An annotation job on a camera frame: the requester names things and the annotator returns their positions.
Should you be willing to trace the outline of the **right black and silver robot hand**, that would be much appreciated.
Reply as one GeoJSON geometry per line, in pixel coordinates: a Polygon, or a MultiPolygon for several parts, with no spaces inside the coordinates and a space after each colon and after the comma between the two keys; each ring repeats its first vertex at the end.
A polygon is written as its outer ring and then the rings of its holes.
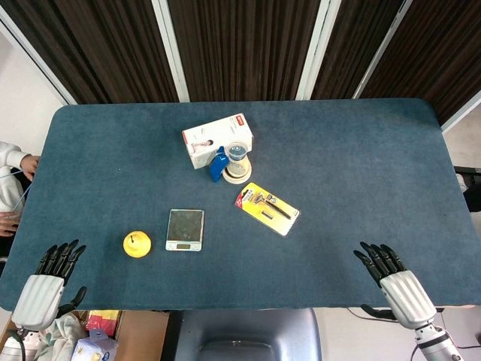
{"type": "Polygon", "coordinates": [[[367,269],[391,308],[393,318],[407,329],[432,323],[437,309],[414,273],[386,244],[361,242],[354,255],[367,269]]]}

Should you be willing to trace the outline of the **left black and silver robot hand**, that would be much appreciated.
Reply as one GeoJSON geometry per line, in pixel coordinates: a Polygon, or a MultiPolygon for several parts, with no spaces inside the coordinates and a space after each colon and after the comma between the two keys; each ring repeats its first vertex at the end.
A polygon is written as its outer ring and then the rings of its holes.
{"type": "Polygon", "coordinates": [[[82,286],[75,297],[62,305],[61,298],[80,256],[86,249],[77,239],[54,244],[48,248],[34,274],[27,279],[11,320],[19,329],[38,332],[61,316],[77,309],[87,287],[82,286]]]}

